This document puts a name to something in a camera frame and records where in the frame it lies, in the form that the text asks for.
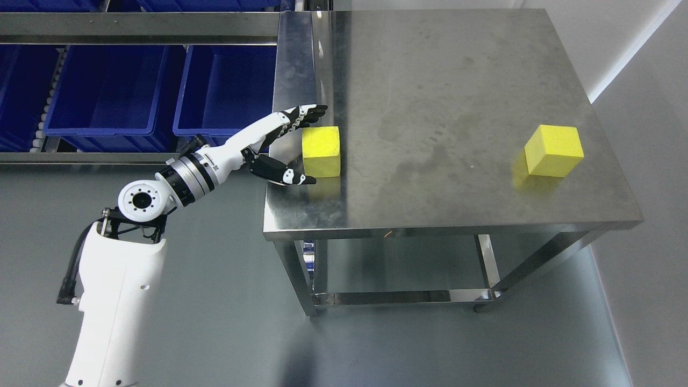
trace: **blue plastic bin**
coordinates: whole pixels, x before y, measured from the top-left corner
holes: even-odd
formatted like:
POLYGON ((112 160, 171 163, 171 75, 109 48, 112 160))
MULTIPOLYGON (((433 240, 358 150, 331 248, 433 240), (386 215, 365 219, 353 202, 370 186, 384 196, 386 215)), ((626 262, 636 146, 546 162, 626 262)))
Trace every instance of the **blue plastic bin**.
POLYGON ((274 7, 281 0, 138 0, 148 12, 236 12, 274 7))
POLYGON ((189 46, 174 134, 221 145, 270 114, 276 57, 274 46, 189 46))
POLYGON ((89 12, 100 0, 0 0, 0 12, 89 12))
POLYGON ((170 151, 183 66, 181 46, 74 46, 45 134, 82 151, 170 151))
POLYGON ((31 148, 57 56, 46 45, 0 45, 0 151, 31 148))

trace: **metal shelf rail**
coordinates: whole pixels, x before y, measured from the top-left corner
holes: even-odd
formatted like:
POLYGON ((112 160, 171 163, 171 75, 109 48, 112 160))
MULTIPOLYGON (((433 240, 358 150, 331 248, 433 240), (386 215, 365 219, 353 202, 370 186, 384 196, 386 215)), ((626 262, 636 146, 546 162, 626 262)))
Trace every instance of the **metal shelf rail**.
MULTIPOLYGON (((276 45, 279 15, 280 12, 0 12, 0 44, 276 45)), ((51 149, 40 153, 0 152, 0 164, 163 165, 172 156, 51 149)))

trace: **stainless steel table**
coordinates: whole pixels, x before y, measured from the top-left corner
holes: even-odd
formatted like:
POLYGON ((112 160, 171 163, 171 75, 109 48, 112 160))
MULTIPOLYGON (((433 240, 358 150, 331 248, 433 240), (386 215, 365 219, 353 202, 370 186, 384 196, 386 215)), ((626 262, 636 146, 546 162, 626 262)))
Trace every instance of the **stainless steel table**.
MULTIPOLYGON (((307 315, 401 302, 493 303, 547 262, 643 217, 544 10, 283 13, 274 109, 330 106, 342 174, 270 185, 264 235, 307 315), (578 128, 585 159, 566 178, 529 176, 540 124, 578 128), (492 238, 551 238, 498 273, 492 238), (475 236, 479 289, 328 293, 327 240, 475 236), (316 240, 311 280, 295 241, 316 240)), ((299 167, 300 134, 270 154, 299 167)))

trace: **yellow cube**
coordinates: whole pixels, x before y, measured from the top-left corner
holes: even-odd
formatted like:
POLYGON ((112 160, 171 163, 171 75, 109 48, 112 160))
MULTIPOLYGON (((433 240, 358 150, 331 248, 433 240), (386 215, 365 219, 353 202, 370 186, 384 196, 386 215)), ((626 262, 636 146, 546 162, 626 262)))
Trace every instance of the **yellow cube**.
POLYGON ((570 126, 540 125, 525 150, 531 175, 563 178, 583 160, 578 130, 570 126))
POLYGON ((339 127, 306 127, 301 137, 303 170, 314 178, 333 178, 341 173, 339 127))

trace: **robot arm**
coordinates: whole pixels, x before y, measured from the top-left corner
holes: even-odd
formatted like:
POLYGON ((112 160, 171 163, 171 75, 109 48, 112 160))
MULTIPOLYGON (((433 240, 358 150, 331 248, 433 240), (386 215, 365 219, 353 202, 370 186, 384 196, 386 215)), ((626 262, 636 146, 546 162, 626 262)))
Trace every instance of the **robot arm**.
POLYGON ((288 132, 317 122, 326 109, 324 105, 302 105, 272 113, 219 147, 210 147, 197 136, 177 160, 168 160, 168 166, 155 174, 155 180, 138 180, 126 185, 117 201, 119 209, 134 221, 153 220, 199 200, 245 163, 253 174, 275 184, 314 184, 315 178, 258 152, 288 132))
POLYGON ((323 105, 303 105, 272 113, 218 147, 210 147, 196 136, 177 160, 169 160, 155 174, 155 180, 134 181, 122 189, 118 207, 105 209, 103 219, 84 230, 58 295, 58 303, 78 304, 84 312, 72 365, 62 386, 124 387, 138 383, 137 339, 160 283, 167 250, 162 239, 167 215, 205 196, 244 164, 275 184, 314 184, 313 177, 259 151, 284 134, 317 122, 326 109, 323 105), (133 228, 121 231, 123 224, 133 228), (128 231, 150 228, 153 232, 144 236, 153 244, 119 239, 128 231), (84 287, 81 298, 74 297, 77 268, 84 287))

